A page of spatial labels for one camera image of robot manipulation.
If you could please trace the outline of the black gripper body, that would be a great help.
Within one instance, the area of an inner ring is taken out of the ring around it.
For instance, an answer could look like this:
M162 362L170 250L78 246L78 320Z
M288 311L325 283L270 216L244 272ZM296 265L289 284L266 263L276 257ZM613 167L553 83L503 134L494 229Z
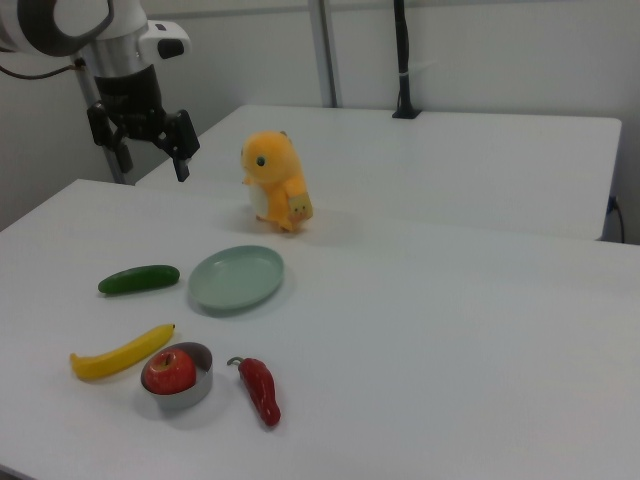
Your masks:
M95 77L94 81L113 131L119 128L124 137L161 143L167 114L154 66L122 77Z

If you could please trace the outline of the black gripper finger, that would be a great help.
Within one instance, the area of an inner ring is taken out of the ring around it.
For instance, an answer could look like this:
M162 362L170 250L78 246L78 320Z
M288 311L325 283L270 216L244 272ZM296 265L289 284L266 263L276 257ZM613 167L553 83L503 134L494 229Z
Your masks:
M100 101L94 103L87 109L87 116L94 143L114 153L119 170L129 173L133 169L133 161L124 141L124 134L119 128L115 131L111 129L104 105Z
M186 110L167 114L163 124L162 149L171 157L177 180L185 182L190 175L188 162L199 150L200 143L191 117Z

